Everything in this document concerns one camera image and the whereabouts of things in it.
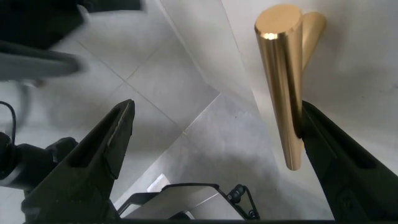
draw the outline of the tile grout line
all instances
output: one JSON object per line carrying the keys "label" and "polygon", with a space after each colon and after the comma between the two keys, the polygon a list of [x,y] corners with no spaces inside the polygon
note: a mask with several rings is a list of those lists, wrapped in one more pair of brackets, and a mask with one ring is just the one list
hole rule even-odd
{"label": "tile grout line", "polygon": [[188,56],[191,58],[191,61],[196,66],[197,70],[199,71],[202,79],[205,81],[205,83],[207,83],[205,75],[204,75],[205,74],[204,71],[200,68],[200,66],[199,66],[198,62],[195,60],[192,52],[187,47],[187,44],[185,43],[184,39],[182,38],[181,33],[178,31],[177,26],[175,25],[172,17],[170,16],[169,12],[167,12],[166,7],[163,5],[161,0],[156,0],[156,2],[158,4],[158,6],[159,6],[159,9],[162,11],[163,16],[165,17],[166,21],[169,22],[170,26],[172,27],[172,29],[174,31],[174,34],[177,36],[177,38],[179,39],[180,43],[183,45],[185,51],[187,52]]}
{"label": "tile grout line", "polygon": [[168,118],[169,120],[171,120],[173,122],[174,125],[176,125],[176,127],[181,131],[181,133],[183,133],[183,130],[178,126],[178,124],[173,121],[173,119],[169,118],[161,109],[159,109],[155,104],[153,104],[153,102],[151,102],[150,100],[148,100],[143,94],[141,94],[139,91],[137,91],[132,85],[130,85],[130,83],[128,83],[127,81],[124,81],[127,85],[129,85],[129,87],[131,87],[135,92],[137,92],[140,96],[142,96],[146,101],[148,101],[152,106],[154,106],[156,109],[158,109],[164,116],[166,116],[166,118]]}
{"label": "tile grout line", "polygon": [[107,69],[109,69],[112,73],[114,73],[117,77],[119,77],[121,80],[124,81],[124,79],[116,73],[111,67],[108,66],[104,61],[102,61],[100,58],[98,58],[93,52],[91,52],[88,48],[86,48],[78,39],[74,39],[81,47],[83,47],[89,54],[91,54],[95,59],[97,59],[99,62],[101,62]]}
{"label": "tile grout line", "polygon": [[172,36],[172,34],[171,35],[169,35],[169,36],[167,36],[167,38],[165,38],[165,40],[164,40],[164,42],[163,43],[161,43],[160,45],[159,45],[159,47],[157,47],[140,65],[138,65],[137,66],[137,68],[126,78],[126,80],[125,81],[127,81],[128,79],[130,79],[131,77],[133,77],[133,75],[135,74],[135,72],[139,69],[139,68],[141,68],[143,65],[145,65],[148,61],[149,61],[149,59],[150,58],[152,58],[152,56],[154,56],[158,51],[160,51],[163,47],[164,47],[164,45],[171,39],[171,36]]}
{"label": "tile grout line", "polygon": [[198,116],[188,125],[187,128],[185,128],[182,131],[182,134],[187,135],[186,130],[217,100],[217,98],[221,95],[221,93],[218,93],[218,95],[216,96],[216,98],[214,98],[214,100],[212,100],[209,105],[206,106],[206,108],[200,112],[200,114],[198,114]]}

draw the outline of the metal cylinder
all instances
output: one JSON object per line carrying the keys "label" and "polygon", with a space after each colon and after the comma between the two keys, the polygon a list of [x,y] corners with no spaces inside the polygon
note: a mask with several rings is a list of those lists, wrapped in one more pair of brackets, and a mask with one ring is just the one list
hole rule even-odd
{"label": "metal cylinder", "polygon": [[317,12],[302,15],[294,5],[263,11],[255,30],[266,72],[286,166],[301,166],[302,73],[326,25]]}

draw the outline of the black cable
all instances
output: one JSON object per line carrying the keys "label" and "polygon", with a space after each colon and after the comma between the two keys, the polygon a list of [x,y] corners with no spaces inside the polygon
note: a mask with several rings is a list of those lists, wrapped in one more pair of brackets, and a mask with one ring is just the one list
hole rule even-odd
{"label": "black cable", "polygon": [[4,101],[0,101],[0,104],[7,106],[8,109],[10,109],[10,111],[11,111],[11,116],[12,116],[11,141],[12,141],[12,144],[15,144],[15,135],[16,135],[16,129],[17,129],[17,116],[15,115],[14,108],[10,104],[8,104]]}

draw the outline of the white wall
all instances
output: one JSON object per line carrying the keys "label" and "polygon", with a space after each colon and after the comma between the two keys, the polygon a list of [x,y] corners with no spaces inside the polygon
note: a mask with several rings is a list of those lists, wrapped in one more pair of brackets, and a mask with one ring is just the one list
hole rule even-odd
{"label": "white wall", "polygon": [[244,106],[258,107],[280,173],[322,197],[305,154],[299,171],[286,168],[268,89],[257,90],[258,83],[251,83],[255,76],[266,80],[254,21],[278,3],[293,3],[328,19],[305,72],[305,100],[398,173],[398,1],[161,0],[203,78]]}

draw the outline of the gold cylinder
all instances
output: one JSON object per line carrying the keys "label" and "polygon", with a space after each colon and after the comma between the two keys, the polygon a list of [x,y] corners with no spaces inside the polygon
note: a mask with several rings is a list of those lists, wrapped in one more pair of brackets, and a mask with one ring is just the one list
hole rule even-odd
{"label": "gold cylinder", "polygon": [[302,72],[326,24],[324,20],[322,27],[315,14],[303,16],[297,6],[280,4],[263,11],[255,24],[286,166],[291,170],[300,168],[303,149]]}

